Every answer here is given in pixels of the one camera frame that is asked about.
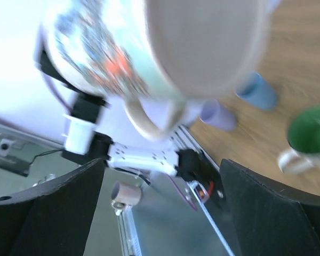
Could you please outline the cream patterned ceramic mug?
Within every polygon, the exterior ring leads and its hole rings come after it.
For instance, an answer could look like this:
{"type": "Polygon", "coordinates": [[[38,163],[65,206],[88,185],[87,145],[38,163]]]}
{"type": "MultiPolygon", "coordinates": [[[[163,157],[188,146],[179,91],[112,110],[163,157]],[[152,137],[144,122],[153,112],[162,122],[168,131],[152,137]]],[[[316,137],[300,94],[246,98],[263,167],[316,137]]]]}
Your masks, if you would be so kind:
{"type": "Polygon", "coordinates": [[[58,1],[41,31],[72,86],[119,96],[146,139],[166,138],[189,100],[241,88],[266,48],[270,1],[58,1]]]}

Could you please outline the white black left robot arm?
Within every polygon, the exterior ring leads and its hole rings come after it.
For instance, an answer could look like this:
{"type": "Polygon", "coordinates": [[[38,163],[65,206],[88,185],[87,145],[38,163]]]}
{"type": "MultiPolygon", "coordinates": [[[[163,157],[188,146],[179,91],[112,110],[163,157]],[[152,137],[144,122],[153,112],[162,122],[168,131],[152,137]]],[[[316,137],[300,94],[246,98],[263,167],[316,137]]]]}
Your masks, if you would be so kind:
{"type": "MultiPolygon", "coordinates": [[[[107,105],[104,98],[79,92],[78,89],[75,89],[60,76],[47,56],[43,36],[39,36],[37,40],[35,55],[43,79],[58,100],[66,105],[51,78],[60,79],[61,82],[65,82],[65,87],[79,93],[75,102],[69,108],[70,117],[77,118],[79,121],[96,122],[101,107],[106,107],[107,105]]],[[[179,151],[160,150],[156,153],[155,151],[151,152],[146,149],[133,148],[114,142],[108,135],[98,132],[94,132],[93,138],[89,139],[88,142],[90,144],[86,153],[68,151],[65,149],[64,144],[61,156],[77,164],[101,158],[108,167],[131,174],[136,172],[127,169],[136,168],[136,170],[161,172],[166,174],[171,181],[173,181],[173,177],[179,177],[195,185],[193,190],[203,204],[214,204],[218,211],[221,212],[219,213],[220,215],[229,212],[221,176],[202,150],[195,151],[184,148],[179,151]]]]}

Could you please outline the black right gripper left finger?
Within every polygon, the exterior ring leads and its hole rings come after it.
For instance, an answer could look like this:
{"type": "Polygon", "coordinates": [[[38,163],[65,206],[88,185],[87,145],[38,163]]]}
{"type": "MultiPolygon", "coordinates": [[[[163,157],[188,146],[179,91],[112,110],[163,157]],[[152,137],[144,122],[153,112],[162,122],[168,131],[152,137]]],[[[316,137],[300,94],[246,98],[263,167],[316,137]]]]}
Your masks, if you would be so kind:
{"type": "Polygon", "coordinates": [[[83,255],[105,162],[0,197],[0,255],[83,255]]]}

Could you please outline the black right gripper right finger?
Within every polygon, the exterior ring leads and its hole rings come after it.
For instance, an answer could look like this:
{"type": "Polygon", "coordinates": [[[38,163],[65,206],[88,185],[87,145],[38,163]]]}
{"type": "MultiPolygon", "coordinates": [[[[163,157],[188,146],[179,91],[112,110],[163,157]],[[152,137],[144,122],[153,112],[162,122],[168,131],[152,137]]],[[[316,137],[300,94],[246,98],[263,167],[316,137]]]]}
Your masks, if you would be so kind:
{"type": "Polygon", "coordinates": [[[320,196],[230,159],[220,175],[242,255],[320,255],[320,196]]]}

